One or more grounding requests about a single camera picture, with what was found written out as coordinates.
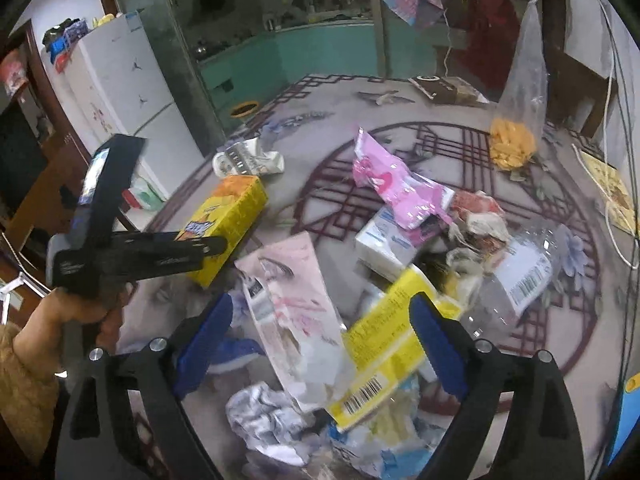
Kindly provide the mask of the person's left hand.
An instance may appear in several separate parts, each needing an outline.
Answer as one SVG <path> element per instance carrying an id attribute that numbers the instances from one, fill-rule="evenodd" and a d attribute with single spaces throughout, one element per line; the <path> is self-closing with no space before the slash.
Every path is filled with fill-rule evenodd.
<path id="1" fill-rule="evenodd" d="M 130 299 L 129 286 L 118 294 L 113 309 L 98 300 L 81 298 L 57 288 L 40 301 L 24 328 L 13 339 L 13 350 L 35 378 L 49 379 L 62 370 L 63 327 L 69 322 L 99 324 L 96 344 L 108 351 L 116 349 L 122 327 L 122 309 Z"/>

